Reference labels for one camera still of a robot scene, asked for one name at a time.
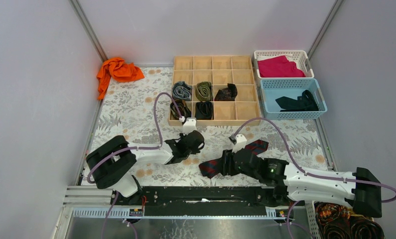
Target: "wooden organizer box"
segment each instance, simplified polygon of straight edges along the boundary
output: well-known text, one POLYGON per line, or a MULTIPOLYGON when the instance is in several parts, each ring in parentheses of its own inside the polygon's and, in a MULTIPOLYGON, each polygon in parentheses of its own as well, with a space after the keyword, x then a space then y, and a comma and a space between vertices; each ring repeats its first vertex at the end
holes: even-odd
MULTIPOLYGON (((184 81, 192 86, 192 101, 186 102, 195 117, 195 107, 199 100, 195 86, 199 82, 212 84, 214 114, 211 120, 199 119, 197 125, 242 125, 249 119, 260 117, 261 111, 249 56, 176 56, 172 86, 184 81), (236 85, 238 95, 235 101, 214 101, 218 90, 226 88, 227 83, 236 85)), ((260 120, 249 125, 258 125, 260 120)), ((168 124, 181 125, 170 113, 168 124)))

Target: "white wall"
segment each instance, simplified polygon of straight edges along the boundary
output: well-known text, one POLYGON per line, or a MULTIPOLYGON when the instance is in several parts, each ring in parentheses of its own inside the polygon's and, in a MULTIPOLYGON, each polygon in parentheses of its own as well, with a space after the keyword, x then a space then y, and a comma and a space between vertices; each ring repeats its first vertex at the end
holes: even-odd
POLYGON ((81 0, 108 57, 172 64, 176 55, 309 50, 334 0, 81 0))
POLYGON ((0 1, 0 238, 49 238, 96 106, 100 59, 67 0, 0 1))
MULTIPOLYGON (((311 62, 339 169, 366 167, 396 187, 396 0, 346 1, 311 62)), ((378 222, 396 239, 396 201, 378 222)))

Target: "orange patterned fabric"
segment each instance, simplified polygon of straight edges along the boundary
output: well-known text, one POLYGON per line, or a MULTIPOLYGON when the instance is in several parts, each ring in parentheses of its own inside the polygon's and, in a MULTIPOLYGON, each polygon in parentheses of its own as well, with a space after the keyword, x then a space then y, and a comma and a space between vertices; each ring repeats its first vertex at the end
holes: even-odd
POLYGON ((97 79, 100 81, 98 100, 104 99, 111 77, 118 82, 137 81, 144 78, 140 68, 133 63, 126 64, 121 57, 111 58, 103 63, 97 74, 97 79))

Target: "leaf pattern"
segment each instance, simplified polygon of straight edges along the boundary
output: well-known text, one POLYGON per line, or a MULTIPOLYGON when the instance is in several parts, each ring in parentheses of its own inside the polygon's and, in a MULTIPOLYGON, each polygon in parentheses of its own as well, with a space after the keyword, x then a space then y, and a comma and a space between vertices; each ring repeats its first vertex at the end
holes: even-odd
MULTIPOLYGON (((97 149, 116 135, 124 135, 128 142, 158 143, 159 137, 153 118, 154 98, 160 92, 171 92, 173 69, 168 67, 141 68, 144 79, 119 83, 111 79, 97 130, 89 151, 97 149)), ((169 104, 165 96, 159 98, 156 107, 158 124, 163 139, 178 138, 181 127, 168 125, 169 104)), ((296 161, 305 167, 326 170, 324 163, 317 162, 316 156, 323 156, 313 120, 276 120, 274 123, 283 132, 296 161)), ((216 175, 209 179, 202 177, 199 163, 221 157, 223 149, 231 149, 228 137, 238 126, 198 126, 197 130, 205 138, 201 153, 191 155, 178 164, 140 164, 136 163, 129 171, 135 175, 142 186, 261 186, 257 180, 246 175, 216 175)), ((284 142, 275 128, 262 122, 257 126, 246 126, 241 131, 248 142, 257 139, 269 142, 267 152, 259 157, 272 157, 290 160, 284 142)), ((86 175, 89 168, 85 164, 82 185, 88 185, 86 175)))

